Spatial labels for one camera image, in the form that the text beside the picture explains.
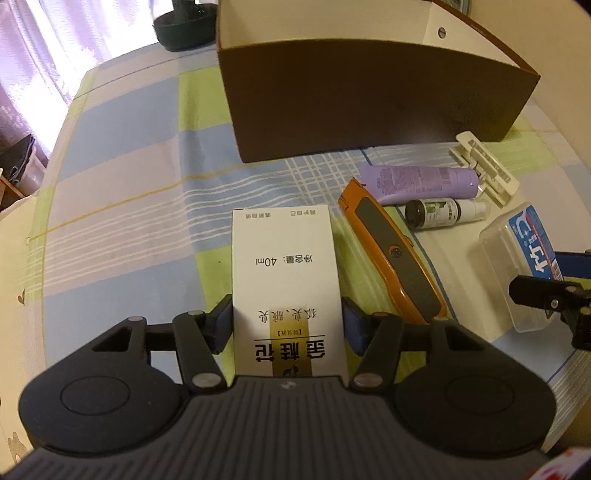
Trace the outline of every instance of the checkered tablecloth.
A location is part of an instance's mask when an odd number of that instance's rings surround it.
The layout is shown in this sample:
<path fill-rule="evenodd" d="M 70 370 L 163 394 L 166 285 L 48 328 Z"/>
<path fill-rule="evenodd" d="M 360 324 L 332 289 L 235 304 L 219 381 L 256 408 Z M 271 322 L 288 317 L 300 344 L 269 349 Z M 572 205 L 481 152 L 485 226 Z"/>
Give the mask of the checkered tablecloth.
<path fill-rule="evenodd" d="M 328 204 L 342 295 L 367 311 L 392 309 L 337 199 L 362 163 L 453 166 L 449 146 L 364 148 L 247 165 L 213 46 L 170 53 L 156 44 L 89 71 L 35 208 L 23 352 L 31 375 L 128 316 L 160 323 L 211 309 L 231 292 L 230 218 L 239 207 Z M 528 104 L 506 140 L 490 148 L 520 180 L 555 249 L 591 247 L 591 174 L 537 106 Z M 400 212 L 390 213 L 405 229 Z M 559 410 L 549 446 L 591 394 L 589 355 L 573 353 L 560 322 L 528 334 L 489 326 L 494 305 L 472 292 L 478 276 L 465 255 L 483 226 L 408 235 L 458 320 L 474 326 L 482 319 L 475 330 L 550 383 Z M 421 361 L 417 353 L 402 363 L 410 370 Z M 231 377 L 231 343 L 219 362 Z M 178 379 L 174 355 L 155 355 L 154 365 Z"/>

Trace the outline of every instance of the metal rivet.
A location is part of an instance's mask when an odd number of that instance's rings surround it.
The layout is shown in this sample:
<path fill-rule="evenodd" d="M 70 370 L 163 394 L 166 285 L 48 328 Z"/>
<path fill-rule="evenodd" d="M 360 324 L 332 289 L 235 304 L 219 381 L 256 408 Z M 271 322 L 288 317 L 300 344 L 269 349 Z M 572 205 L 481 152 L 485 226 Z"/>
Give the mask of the metal rivet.
<path fill-rule="evenodd" d="M 295 387 L 297 387 L 297 384 L 293 380 L 288 380 L 288 381 L 283 382 L 281 384 L 281 388 L 283 390 L 291 390 L 292 388 L 295 388 Z"/>
<path fill-rule="evenodd" d="M 390 247 L 390 255 L 394 258 L 400 258 L 402 256 L 402 249 L 398 245 L 392 245 Z"/>
<path fill-rule="evenodd" d="M 204 372 L 193 377 L 193 385 L 199 388 L 213 388 L 217 387 L 222 381 L 222 377 L 211 372 Z"/>
<path fill-rule="evenodd" d="M 353 383 L 361 388 L 379 387 L 384 380 L 378 374 L 359 374 L 353 379 Z"/>

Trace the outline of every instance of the blue label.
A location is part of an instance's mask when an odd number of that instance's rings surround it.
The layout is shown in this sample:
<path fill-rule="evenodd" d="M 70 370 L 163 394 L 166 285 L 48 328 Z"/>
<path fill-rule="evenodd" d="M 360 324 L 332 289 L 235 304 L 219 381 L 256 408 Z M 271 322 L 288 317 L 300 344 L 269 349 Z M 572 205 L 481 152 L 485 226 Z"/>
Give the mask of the blue label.
<path fill-rule="evenodd" d="M 530 205 L 509 219 L 509 226 L 534 277 L 562 280 L 556 255 L 535 209 Z"/>

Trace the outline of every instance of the bottle cap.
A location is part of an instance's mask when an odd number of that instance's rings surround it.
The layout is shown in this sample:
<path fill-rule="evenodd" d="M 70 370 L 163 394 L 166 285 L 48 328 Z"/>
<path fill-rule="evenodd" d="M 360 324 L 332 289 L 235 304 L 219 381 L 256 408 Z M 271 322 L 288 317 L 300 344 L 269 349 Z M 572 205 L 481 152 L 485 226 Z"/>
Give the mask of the bottle cap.
<path fill-rule="evenodd" d="M 404 218 L 412 229 L 421 228 L 425 223 L 425 205 L 420 200 L 407 202 L 404 209 Z"/>
<path fill-rule="evenodd" d="M 471 168 L 454 168 L 456 191 L 450 196 L 455 199 L 473 199 L 478 195 L 478 174 Z"/>
<path fill-rule="evenodd" d="M 458 223 L 484 220 L 491 212 L 491 204 L 485 200 L 456 200 L 460 209 Z"/>

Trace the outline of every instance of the orange utility knife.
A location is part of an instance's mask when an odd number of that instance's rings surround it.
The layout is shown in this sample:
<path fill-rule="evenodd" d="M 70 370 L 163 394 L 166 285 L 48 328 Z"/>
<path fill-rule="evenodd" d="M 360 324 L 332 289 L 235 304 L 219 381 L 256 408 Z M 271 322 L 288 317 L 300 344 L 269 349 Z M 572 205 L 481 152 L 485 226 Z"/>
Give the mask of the orange utility knife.
<path fill-rule="evenodd" d="M 357 179 L 345 187 L 339 206 L 404 321 L 424 325 L 447 317 L 447 304 L 411 242 Z"/>

